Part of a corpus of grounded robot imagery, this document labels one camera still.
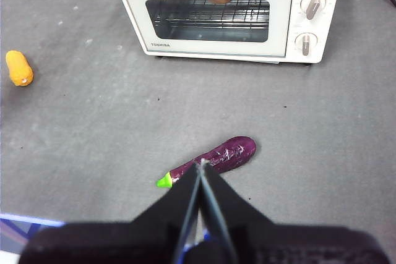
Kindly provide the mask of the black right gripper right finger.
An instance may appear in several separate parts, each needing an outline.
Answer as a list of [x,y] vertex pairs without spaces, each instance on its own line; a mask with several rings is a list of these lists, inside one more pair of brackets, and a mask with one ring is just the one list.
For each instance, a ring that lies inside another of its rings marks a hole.
[[219,239],[235,263],[389,263],[370,234],[343,226],[274,223],[209,164],[200,180]]

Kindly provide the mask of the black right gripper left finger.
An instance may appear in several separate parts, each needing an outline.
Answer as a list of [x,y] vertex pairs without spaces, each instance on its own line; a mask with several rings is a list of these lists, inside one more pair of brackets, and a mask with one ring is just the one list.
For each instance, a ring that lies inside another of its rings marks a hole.
[[21,263],[179,263],[197,218],[199,167],[193,165],[133,221],[67,223],[33,236]]

